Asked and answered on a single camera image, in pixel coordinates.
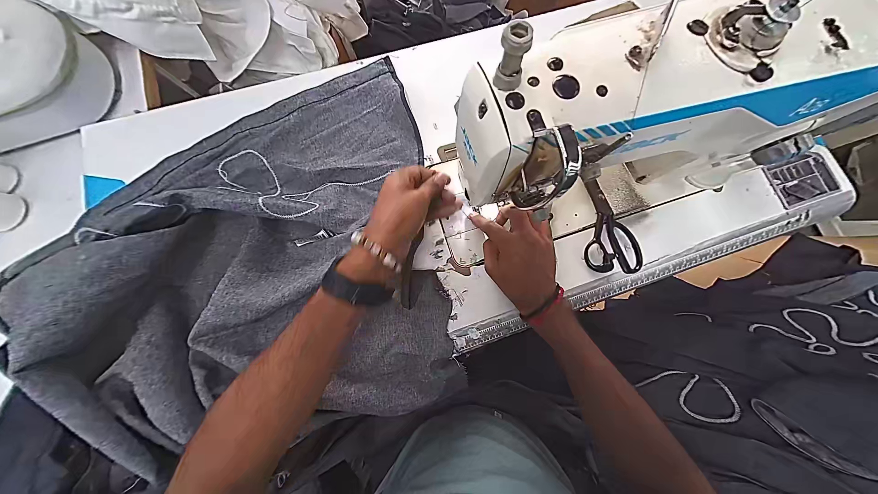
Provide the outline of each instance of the forearm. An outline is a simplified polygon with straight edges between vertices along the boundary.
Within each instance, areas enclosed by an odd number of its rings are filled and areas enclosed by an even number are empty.
[[[555,350],[597,446],[637,492],[712,493],[707,479],[566,304],[544,318],[539,334]]]
[[[168,492],[262,492],[362,315],[318,291],[208,411]]]

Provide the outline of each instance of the black wristband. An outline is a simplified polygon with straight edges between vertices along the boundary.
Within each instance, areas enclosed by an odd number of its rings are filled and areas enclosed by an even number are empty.
[[[381,305],[393,298],[393,290],[384,285],[361,285],[339,274],[335,268],[341,261],[342,258],[336,259],[323,275],[320,287],[324,292],[351,305],[369,307]]]
[[[558,294],[561,293],[561,290],[562,290],[561,286],[558,283],[555,283],[555,291],[552,292],[551,297],[546,299],[546,301],[543,302],[543,304],[540,305],[536,310],[529,312],[528,314],[520,314],[520,316],[522,317],[522,320],[527,321],[528,319],[532,318],[533,316],[536,316],[536,315],[542,313],[544,310],[548,309],[551,306],[551,304],[555,303],[555,301],[558,299]]]

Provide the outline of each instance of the cloth bundle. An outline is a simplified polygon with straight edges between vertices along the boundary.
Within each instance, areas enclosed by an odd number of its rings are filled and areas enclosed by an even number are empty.
[[[386,59],[206,137],[4,271],[5,371],[70,431],[153,485],[213,401],[349,248],[383,179],[423,159]],[[433,272],[412,310],[367,316],[313,426],[391,416],[465,387]]]
[[[293,75],[338,64],[329,27],[369,31],[356,0],[35,0],[85,33],[105,31],[163,58],[206,61],[231,83],[245,69]]]
[[[579,320],[717,492],[878,492],[878,271],[856,250],[793,236],[743,279],[669,278]],[[471,386],[570,395],[532,331],[464,364]]]
[[[370,34],[352,43],[360,58],[504,24],[512,18],[505,1],[364,0],[364,4]]]

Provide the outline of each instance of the brand logo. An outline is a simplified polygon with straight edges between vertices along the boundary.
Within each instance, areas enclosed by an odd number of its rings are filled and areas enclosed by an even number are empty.
[[[829,102],[829,99],[813,98],[801,108],[792,112],[789,116],[795,117],[796,115],[811,115],[812,113],[817,113],[823,110]]]
[[[460,127],[460,131],[464,134],[464,148],[466,149],[466,157],[470,158],[472,164],[479,164],[479,160],[476,159],[476,152],[472,150],[472,144],[470,144],[470,136],[466,134],[466,129]]]
[[[621,148],[617,149],[613,154],[627,153],[628,151],[633,151],[635,149],[649,148],[650,146],[658,146],[659,144],[664,144],[666,142],[676,141],[680,138],[681,135],[688,134],[689,132],[692,132],[691,128],[688,130],[684,130],[683,132],[662,135],[661,137],[656,137],[654,139],[629,142],[628,144],[625,144]]]

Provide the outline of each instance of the wristwatch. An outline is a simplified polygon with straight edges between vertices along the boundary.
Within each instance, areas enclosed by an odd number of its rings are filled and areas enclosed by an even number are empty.
[[[327,273],[323,275],[320,287],[324,292],[351,305],[367,307],[376,307],[393,298],[393,290],[384,285],[361,285],[339,274],[335,268],[341,261],[342,258],[333,261]]]

